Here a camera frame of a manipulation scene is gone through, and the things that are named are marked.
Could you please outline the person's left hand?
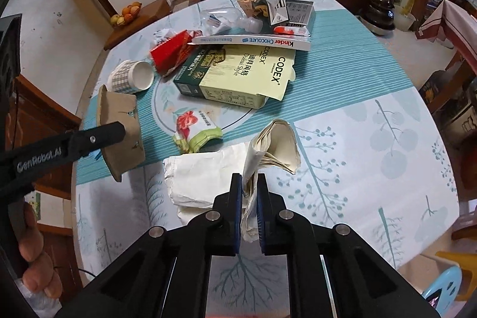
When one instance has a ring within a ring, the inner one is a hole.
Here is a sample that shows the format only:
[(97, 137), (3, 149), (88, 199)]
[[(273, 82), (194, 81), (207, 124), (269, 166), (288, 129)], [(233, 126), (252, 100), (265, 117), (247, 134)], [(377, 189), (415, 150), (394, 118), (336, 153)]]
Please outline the person's left hand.
[(19, 252), (28, 263), (23, 284), (32, 293), (43, 291), (50, 299), (57, 300), (62, 293), (61, 280), (53, 269), (50, 256), (44, 251), (44, 238), (29, 203), (24, 203), (24, 222), (25, 230), (18, 240)]

